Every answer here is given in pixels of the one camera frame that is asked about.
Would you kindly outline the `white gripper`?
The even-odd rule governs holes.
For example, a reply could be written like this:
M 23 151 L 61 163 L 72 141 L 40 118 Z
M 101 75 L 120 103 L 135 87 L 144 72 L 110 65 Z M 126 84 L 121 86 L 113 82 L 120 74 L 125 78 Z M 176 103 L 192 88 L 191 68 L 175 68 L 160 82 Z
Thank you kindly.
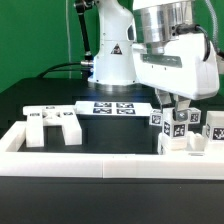
M 178 17 L 136 16 L 134 34 L 137 79 L 156 89 L 161 110 L 172 106 L 170 93 L 175 94 L 174 119 L 186 121 L 191 100 L 216 95 L 216 52 L 199 25 Z

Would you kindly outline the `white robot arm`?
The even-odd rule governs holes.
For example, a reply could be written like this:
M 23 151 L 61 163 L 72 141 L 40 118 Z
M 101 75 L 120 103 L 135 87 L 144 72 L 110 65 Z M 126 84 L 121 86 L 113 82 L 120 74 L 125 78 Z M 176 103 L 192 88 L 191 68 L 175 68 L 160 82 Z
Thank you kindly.
M 201 100 L 219 89 L 216 51 L 193 23 L 194 0 L 95 0 L 100 49 L 89 82 L 110 90 L 136 83 L 168 99 Z

